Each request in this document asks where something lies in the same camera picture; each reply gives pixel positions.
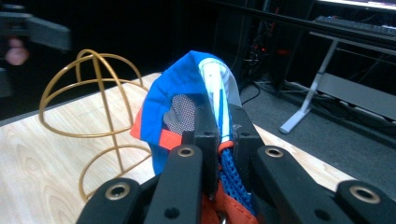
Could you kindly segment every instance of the gold wire stand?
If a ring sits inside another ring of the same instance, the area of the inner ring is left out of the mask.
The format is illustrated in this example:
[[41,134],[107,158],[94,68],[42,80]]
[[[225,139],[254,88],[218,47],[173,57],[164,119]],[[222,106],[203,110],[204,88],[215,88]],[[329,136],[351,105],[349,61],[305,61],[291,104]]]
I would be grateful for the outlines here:
[[[130,81],[130,80],[125,80],[125,79],[119,79],[116,75],[116,73],[114,72],[113,68],[110,66],[110,64],[107,62],[107,60],[105,58],[113,58],[113,59],[117,59],[120,60],[126,64],[128,64],[136,73],[137,77],[138,77],[138,82],[135,81]],[[92,60],[93,62],[93,68],[94,68],[94,72],[96,75],[96,79],[89,79],[89,80],[82,80],[81,78],[81,63],[86,62],[88,60]],[[110,73],[111,78],[103,78],[102,76],[102,71],[100,68],[100,64],[102,63],[102,65],[105,66],[105,68],[107,69],[107,71]],[[52,92],[53,87],[55,86],[55,84],[58,82],[58,80],[70,69],[72,68],[76,68],[76,78],[77,78],[77,82],[71,85],[68,85],[66,87],[60,88],[57,91]],[[128,114],[128,127],[125,128],[120,128],[118,130],[114,129],[114,125],[113,125],[113,121],[111,119],[111,115],[110,115],[110,110],[109,110],[109,106],[108,106],[108,101],[106,98],[106,93],[105,93],[105,82],[115,82],[117,84],[117,88],[120,91],[122,100],[125,104],[125,108]],[[100,94],[102,96],[102,103],[104,105],[104,109],[106,111],[106,119],[107,119],[107,124],[108,124],[108,128],[109,128],[109,132],[107,133],[67,133],[67,132],[63,132],[60,131],[52,126],[50,126],[46,120],[45,120],[45,116],[44,116],[44,112],[46,109],[46,106],[50,103],[50,101],[55,98],[56,96],[58,96],[59,94],[61,94],[62,92],[71,90],[75,87],[78,86],[82,86],[85,84],[91,84],[91,83],[97,83],[99,86],[99,91]],[[98,153],[96,156],[94,156],[89,162],[88,164],[85,165],[84,169],[82,170],[79,180],[78,180],[78,190],[79,193],[81,195],[81,197],[83,198],[83,200],[85,202],[87,202],[89,200],[89,198],[95,193],[96,189],[86,193],[84,190],[84,176],[87,173],[88,169],[91,167],[91,165],[98,160],[101,156],[107,154],[108,152],[111,151],[115,151],[117,154],[117,160],[118,160],[118,164],[120,167],[120,172],[114,176],[113,178],[117,178],[120,177],[122,175],[125,175],[126,173],[128,173],[129,171],[131,171],[132,169],[134,169],[137,165],[141,164],[143,161],[147,160],[150,156],[151,156],[151,152],[148,148],[146,147],[142,147],[139,145],[119,145],[117,142],[117,138],[116,138],[116,134],[118,133],[123,133],[126,132],[128,130],[130,130],[132,128],[132,126],[134,125],[134,118],[133,118],[133,113],[131,110],[131,106],[128,100],[128,97],[125,93],[124,88],[122,87],[122,83],[129,83],[132,85],[136,85],[140,88],[142,88],[145,91],[148,91],[149,89],[146,88],[143,85],[143,80],[142,80],[142,76],[139,72],[139,70],[136,68],[136,66],[134,66],[133,63],[131,63],[130,61],[128,61],[125,58],[122,58],[121,56],[115,55],[115,54],[108,54],[108,53],[97,53],[91,49],[84,49],[82,50],[78,56],[77,59],[75,61],[73,61],[72,63],[70,63],[69,65],[67,65],[64,69],[62,69],[61,71],[59,71],[55,77],[49,82],[49,84],[47,85],[47,88],[44,90],[44,93],[41,97],[40,100],[40,105],[39,105],[39,113],[38,113],[38,117],[39,120],[41,122],[41,124],[46,127],[47,129],[49,129],[50,131],[60,134],[60,135],[64,135],[64,136],[68,136],[68,137],[75,137],[75,138],[97,138],[97,137],[105,137],[105,136],[111,136],[112,138],[112,142],[113,142],[113,147],[109,147],[103,151],[101,151],[100,153]],[[143,160],[127,167],[124,168],[123,164],[122,164],[122,160],[120,157],[120,148],[126,148],[126,147],[130,147],[130,148],[134,148],[134,149],[139,149],[139,150],[143,150],[146,151],[148,153],[148,155],[146,157],[143,158]]]

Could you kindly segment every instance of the light wood surface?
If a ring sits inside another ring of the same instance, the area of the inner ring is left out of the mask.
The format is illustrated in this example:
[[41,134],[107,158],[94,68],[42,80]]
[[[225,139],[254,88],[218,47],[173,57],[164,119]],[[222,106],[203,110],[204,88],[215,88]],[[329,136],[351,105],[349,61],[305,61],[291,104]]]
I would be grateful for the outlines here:
[[[149,87],[159,75],[145,76],[145,86]],[[146,92],[134,85],[124,87],[135,116]],[[125,126],[126,115],[117,89],[107,90],[106,95],[115,125]],[[99,97],[93,94],[48,110],[46,121],[72,133],[106,132]],[[256,129],[265,145],[288,150],[320,185],[335,190],[337,183],[352,178],[260,127]],[[146,145],[128,132],[119,134],[118,141]],[[94,155],[111,146],[110,137],[83,139],[53,133],[41,125],[38,115],[0,127],[0,142],[0,223],[75,223],[85,204],[78,192],[79,175]],[[133,148],[121,151],[123,161],[131,164],[146,155]],[[117,166],[116,156],[106,154],[90,168],[84,188],[98,188],[117,174]],[[125,175],[139,183],[153,176],[151,159]]]

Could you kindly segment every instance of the screw hole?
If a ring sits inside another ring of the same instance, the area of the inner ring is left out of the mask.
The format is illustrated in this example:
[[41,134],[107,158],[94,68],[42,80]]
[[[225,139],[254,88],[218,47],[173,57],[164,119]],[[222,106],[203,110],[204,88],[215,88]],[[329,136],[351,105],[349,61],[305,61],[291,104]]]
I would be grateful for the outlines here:
[[123,192],[125,192],[124,187],[116,187],[113,190],[111,190],[111,195],[114,197],[119,197]]
[[279,158],[283,156],[283,152],[276,148],[267,148],[265,153],[270,157]]

